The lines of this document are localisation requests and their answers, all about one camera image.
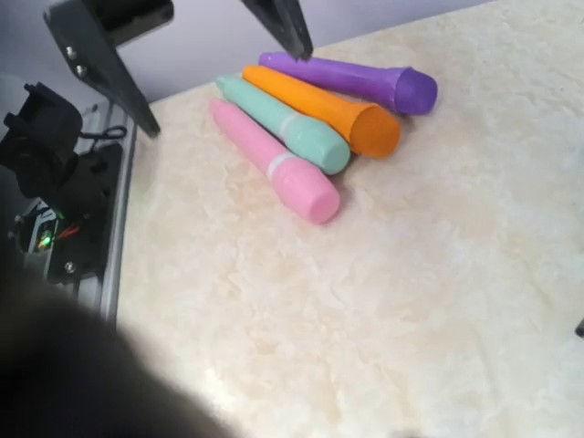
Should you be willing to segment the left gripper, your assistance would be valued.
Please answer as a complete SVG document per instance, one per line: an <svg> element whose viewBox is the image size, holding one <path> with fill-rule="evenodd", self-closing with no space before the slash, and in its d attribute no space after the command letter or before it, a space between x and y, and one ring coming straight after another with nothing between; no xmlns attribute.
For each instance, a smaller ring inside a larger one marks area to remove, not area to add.
<svg viewBox="0 0 584 438"><path fill-rule="evenodd" d="M84 1L63 1L43 17L72 74L121 107L148 136L158 136L158 121L115 46L172 21L173 2L98 1L96 16Z"/></svg>

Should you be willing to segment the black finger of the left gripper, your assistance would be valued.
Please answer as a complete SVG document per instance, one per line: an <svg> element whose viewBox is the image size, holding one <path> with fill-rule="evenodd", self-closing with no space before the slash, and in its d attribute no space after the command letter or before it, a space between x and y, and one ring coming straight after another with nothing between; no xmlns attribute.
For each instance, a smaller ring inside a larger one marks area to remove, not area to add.
<svg viewBox="0 0 584 438"><path fill-rule="evenodd" d="M313 44L298 0L243 0L245 7L294 59L311 59Z"/></svg>

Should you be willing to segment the teal microphone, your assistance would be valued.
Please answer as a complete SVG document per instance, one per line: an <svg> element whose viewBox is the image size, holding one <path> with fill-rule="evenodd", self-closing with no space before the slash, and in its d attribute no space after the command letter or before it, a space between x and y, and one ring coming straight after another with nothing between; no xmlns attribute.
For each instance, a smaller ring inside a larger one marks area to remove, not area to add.
<svg viewBox="0 0 584 438"><path fill-rule="evenodd" d="M221 76L215 84L227 101L325 174L337 174L349 163L348 143L327 123L292 109L240 77Z"/></svg>

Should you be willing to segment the purple microphone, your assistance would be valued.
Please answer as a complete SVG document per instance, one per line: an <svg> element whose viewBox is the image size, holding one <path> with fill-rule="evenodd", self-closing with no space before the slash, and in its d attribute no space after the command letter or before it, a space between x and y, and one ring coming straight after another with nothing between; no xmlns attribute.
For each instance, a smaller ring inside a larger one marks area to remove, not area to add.
<svg viewBox="0 0 584 438"><path fill-rule="evenodd" d="M427 115L438 97L436 80L411 67L374 68L317 57L302 61L284 52L264 53L259 64L402 115Z"/></svg>

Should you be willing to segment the orange microphone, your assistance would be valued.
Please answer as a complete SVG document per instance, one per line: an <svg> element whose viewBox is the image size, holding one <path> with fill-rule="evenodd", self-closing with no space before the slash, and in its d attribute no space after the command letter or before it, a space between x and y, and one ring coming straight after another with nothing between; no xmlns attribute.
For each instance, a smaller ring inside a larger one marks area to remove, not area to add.
<svg viewBox="0 0 584 438"><path fill-rule="evenodd" d="M248 66L243 78L293 109L326 122L356 154L383 159L400 143L400 123L378 104L349 101L266 67Z"/></svg>

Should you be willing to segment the pink microphone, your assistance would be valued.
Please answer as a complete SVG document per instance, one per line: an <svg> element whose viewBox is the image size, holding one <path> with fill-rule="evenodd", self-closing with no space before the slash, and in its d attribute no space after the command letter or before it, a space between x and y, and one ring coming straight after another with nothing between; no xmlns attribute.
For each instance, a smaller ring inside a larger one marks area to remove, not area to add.
<svg viewBox="0 0 584 438"><path fill-rule="evenodd" d="M337 213L340 195L314 164L297 157L236 105L210 103L221 132L266 176L284 206L312 224L324 224Z"/></svg>

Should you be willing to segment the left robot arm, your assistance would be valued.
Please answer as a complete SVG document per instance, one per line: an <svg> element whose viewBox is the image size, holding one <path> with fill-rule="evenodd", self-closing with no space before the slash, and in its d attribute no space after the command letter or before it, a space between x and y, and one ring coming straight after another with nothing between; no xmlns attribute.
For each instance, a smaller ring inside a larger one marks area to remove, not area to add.
<svg viewBox="0 0 584 438"><path fill-rule="evenodd" d="M44 20L71 72L156 137L160 126L117 48L173 16L170 1L62 1ZM49 253L51 283L102 276L120 193L122 143L130 132L87 134L79 111L55 91L41 83L26 91L20 111L4 117L1 163L25 197L42 200L56 215L56 229L40 235L33 249Z"/></svg>

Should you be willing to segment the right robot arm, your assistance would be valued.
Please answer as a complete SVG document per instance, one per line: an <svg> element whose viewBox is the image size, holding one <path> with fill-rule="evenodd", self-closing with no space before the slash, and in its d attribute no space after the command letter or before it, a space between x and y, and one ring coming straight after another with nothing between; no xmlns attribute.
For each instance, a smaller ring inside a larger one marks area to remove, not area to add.
<svg viewBox="0 0 584 438"><path fill-rule="evenodd" d="M54 289L1 290L4 437L229 437L102 318Z"/></svg>

